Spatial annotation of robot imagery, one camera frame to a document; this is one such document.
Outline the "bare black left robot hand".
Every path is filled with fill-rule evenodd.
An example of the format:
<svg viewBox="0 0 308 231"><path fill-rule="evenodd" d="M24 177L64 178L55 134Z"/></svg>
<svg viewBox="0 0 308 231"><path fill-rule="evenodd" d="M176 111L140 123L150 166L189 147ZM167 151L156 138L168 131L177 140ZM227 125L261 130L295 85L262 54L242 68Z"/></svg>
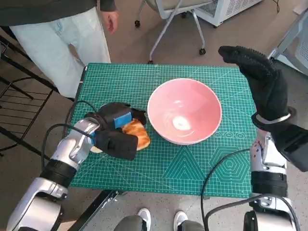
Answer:
<svg viewBox="0 0 308 231"><path fill-rule="evenodd" d="M107 103L97 112L89 112L84 118L93 118L100 125L99 130L117 130L127 125L133 119L146 125L147 119L145 111L142 109L132 108L128 103Z"/></svg>

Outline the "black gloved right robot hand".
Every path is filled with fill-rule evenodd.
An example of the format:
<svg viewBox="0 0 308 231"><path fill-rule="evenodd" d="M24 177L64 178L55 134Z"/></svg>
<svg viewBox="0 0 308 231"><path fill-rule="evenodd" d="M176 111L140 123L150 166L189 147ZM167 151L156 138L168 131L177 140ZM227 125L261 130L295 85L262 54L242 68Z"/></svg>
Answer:
<svg viewBox="0 0 308 231"><path fill-rule="evenodd" d="M275 124L290 118L287 83L266 55L242 46L221 46L218 52L224 62L237 65L246 77L258 122Z"/></svg>

